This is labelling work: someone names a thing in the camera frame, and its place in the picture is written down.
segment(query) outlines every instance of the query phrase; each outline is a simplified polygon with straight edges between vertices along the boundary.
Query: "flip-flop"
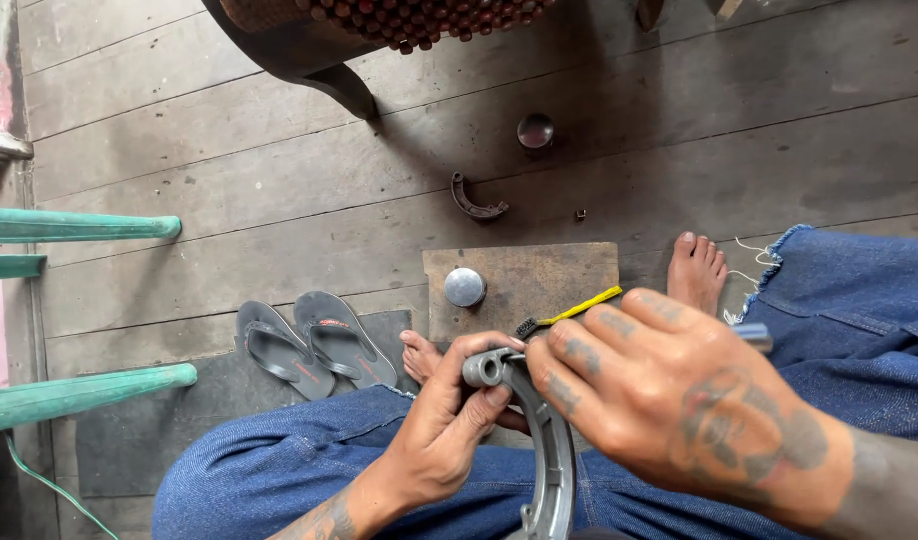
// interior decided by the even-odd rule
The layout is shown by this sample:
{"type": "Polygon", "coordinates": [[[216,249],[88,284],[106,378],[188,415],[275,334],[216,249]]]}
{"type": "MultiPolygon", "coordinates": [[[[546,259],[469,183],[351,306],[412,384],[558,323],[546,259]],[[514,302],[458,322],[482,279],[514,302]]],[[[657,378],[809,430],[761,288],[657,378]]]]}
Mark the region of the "flip-flop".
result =
{"type": "Polygon", "coordinates": [[[320,290],[307,292],[297,298],[292,314],[302,338],[329,370],[348,377],[356,388],[396,386],[399,374],[393,363],[341,298],[320,290]]]}
{"type": "Polygon", "coordinates": [[[333,372],[316,361],[309,345],[271,305],[255,300],[243,303],[235,316],[235,329],[255,363],[287,381],[305,399],[321,400],[333,393],[333,372]]]}

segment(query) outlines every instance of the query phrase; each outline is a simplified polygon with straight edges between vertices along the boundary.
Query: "jeans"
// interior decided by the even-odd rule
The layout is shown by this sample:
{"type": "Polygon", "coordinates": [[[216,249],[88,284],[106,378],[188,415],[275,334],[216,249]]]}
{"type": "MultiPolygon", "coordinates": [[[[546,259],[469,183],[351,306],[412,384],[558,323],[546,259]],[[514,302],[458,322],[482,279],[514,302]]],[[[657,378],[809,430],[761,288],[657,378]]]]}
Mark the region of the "jeans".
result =
{"type": "MultiPolygon", "coordinates": [[[[863,430],[918,441],[918,239],[789,229],[769,248],[745,322],[775,337],[770,361],[806,401],[863,430]]],[[[155,496],[153,539],[260,540],[333,496],[378,458],[408,395],[383,386],[224,423],[190,446],[155,496]]],[[[634,538],[804,538],[729,504],[655,488],[597,450],[576,456],[575,530],[634,538]]],[[[480,446],[448,500],[377,538],[501,538],[521,525],[532,450],[480,446]]]]}

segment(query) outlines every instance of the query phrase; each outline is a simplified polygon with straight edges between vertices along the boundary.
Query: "green chair leg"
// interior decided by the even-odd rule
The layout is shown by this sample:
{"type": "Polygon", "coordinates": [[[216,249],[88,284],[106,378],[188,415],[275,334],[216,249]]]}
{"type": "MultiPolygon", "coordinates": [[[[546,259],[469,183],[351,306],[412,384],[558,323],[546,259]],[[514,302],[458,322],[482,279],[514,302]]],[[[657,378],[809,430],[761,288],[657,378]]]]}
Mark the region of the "green chair leg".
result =
{"type": "Polygon", "coordinates": [[[191,364],[91,374],[0,389],[0,431],[196,382],[191,364]]]}
{"type": "Polygon", "coordinates": [[[171,239],[179,218],[0,208],[0,244],[85,240],[171,239]]]}
{"type": "Polygon", "coordinates": [[[0,280],[39,276],[43,261],[44,254],[0,254],[0,280]]]}

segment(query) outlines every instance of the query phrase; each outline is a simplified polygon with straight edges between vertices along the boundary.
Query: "toe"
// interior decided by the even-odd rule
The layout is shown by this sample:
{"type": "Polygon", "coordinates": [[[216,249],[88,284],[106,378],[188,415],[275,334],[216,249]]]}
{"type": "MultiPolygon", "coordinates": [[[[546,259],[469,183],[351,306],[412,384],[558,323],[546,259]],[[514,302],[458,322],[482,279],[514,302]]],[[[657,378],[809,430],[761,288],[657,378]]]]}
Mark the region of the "toe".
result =
{"type": "Polygon", "coordinates": [[[672,248],[672,257],[687,258],[693,254],[695,247],[696,235],[687,230],[676,238],[676,243],[672,248]]]}
{"type": "Polygon", "coordinates": [[[695,251],[696,261],[705,262],[706,251],[709,251],[709,238],[706,236],[699,236],[698,238],[696,238],[696,251],[695,251]]]}
{"type": "Polygon", "coordinates": [[[712,273],[718,276],[723,264],[726,264],[726,253],[716,251],[715,257],[712,259],[712,273]]]}
{"type": "Polygon", "coordinates": [[[705,264],[712,266],[716,261],[716,242],[709,242],[705,248],[705,264]]]}

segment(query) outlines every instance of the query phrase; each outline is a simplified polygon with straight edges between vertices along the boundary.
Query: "black rubber mat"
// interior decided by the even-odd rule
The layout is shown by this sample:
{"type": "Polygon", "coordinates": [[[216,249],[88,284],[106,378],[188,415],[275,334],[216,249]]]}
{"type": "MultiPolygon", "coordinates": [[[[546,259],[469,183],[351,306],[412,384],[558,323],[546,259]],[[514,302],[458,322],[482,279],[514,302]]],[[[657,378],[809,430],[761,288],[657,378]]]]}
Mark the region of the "black rubber mat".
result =
{"type": "MultiPolygon", "coordinates": [[[[363,328],[400,374],[398,388],[418,392],[403,369],[399,334],[412,328],[409,310],[359,317],[363,328]]],[[[199,380],[75,415],[76,457],[82,497],[154,495],[179,455],[212,428],[248,414],[305,401],[288,382],[276,378],[236,350],[193,360],[199,380]]],[[[336,377],[334,394],[356,390],[336,377]]]]}

